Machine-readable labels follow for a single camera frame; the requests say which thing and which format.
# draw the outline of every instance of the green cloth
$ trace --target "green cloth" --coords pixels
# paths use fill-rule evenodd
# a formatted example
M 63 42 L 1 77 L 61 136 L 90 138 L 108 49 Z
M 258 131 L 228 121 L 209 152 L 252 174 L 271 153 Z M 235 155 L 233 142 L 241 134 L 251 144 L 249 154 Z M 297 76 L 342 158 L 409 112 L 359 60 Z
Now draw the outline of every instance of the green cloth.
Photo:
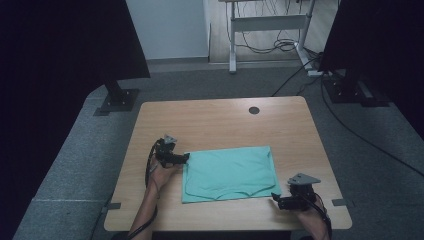
M 243 147 L 191 152 L 184 165 L 182 202 L 281 194 L 271 148 Z

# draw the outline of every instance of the white wall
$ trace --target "white wall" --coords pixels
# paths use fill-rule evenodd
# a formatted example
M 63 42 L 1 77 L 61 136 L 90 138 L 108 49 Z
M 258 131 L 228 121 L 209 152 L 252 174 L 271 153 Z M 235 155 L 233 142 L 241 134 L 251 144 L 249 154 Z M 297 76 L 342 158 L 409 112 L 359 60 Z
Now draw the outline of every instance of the white wall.
M 127 0 L 146 59 L 207 57 L 206 0 Z

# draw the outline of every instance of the desk hole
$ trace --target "desk hole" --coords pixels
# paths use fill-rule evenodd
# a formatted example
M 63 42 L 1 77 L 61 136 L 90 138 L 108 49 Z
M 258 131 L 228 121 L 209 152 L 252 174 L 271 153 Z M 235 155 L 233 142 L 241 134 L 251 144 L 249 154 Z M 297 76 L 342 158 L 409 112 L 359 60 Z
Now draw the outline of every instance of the desk hole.
M 256 115 L 256 114 L 259 113 L 259 108 L 257 108 L 257 107 L 251 107 L 251 108 L 249 108 L 249 112 L 251 114 L 253 114 L 253 115 Z

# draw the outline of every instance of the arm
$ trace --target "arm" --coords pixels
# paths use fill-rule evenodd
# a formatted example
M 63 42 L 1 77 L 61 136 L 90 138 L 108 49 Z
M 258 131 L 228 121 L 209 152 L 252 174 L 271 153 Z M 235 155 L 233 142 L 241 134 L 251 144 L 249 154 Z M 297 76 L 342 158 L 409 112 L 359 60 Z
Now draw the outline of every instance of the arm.
M 315 204 L 323 209 L 321 201 L 316 201 Z M 308 231 L 314 240 L 330 240 L 327 226 L 322 220 L 317 210 L 309 208 L 306 211 L 293 211 L 299 221 L 302 223 L 306 231 Z
M 138 227 L 145 224 L 153 216 L 155 207 L 159 200 L 160 189 L 168 182 L 171 175 L 176 172 L 180 166 L 175 165 L 171 168 L 163 168 L 161 164 L 152 157 L 152 164 L 154 170 L 150 173 L 150 178 L 146 191 L 144 193 L 143 202 L 138 209 L 137 215 L 131 226 L 129 234 L 135 231 Z M 152 225 L 144 229 L 141 233 L 135 236 L 134 240 L 150 240 L 152 238 Z

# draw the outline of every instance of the wooden floor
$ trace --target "wooden floor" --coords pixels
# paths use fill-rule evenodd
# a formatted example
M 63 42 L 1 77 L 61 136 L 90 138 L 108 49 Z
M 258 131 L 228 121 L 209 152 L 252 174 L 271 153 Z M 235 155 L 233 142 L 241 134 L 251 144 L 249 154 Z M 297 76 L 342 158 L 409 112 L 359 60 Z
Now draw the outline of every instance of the wooden floor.
M 274 16 L 306 13 L 309 9 L 310 0 L 303 0 L 296 3 L 296 0 L 258 0 L 249 2 L 239 2 L 236 7 L 236 17 Z M 309 31 L 306 37 L 305 47 L 315 52 L 324 50 L 328 34 L 337 12 L 337 0 L 317 0 Z M 210 62 L 225 63 L 229 58 L 229 34 L 227 33 L 226 15 L 231 14 L 231 4 L 209 0 L 211 19 L 211 39 L 210 39 Z M 273 48 L 274 42 L 279 39 L 292 39 L 298 41 L 298 30 L 281 31 L 258 31 L 245 32 L 244 37 L 249 46 L 258 49 Z M 246 45 L 243 33 L 236 33 L 236 44 Z M 236 48 L 237 61 L 282 61 L 298 59 L 296 51 L 283 52 L 274 50 L 271 53 L 259 54 L 252 52 L 249 48 L 238 46 Z

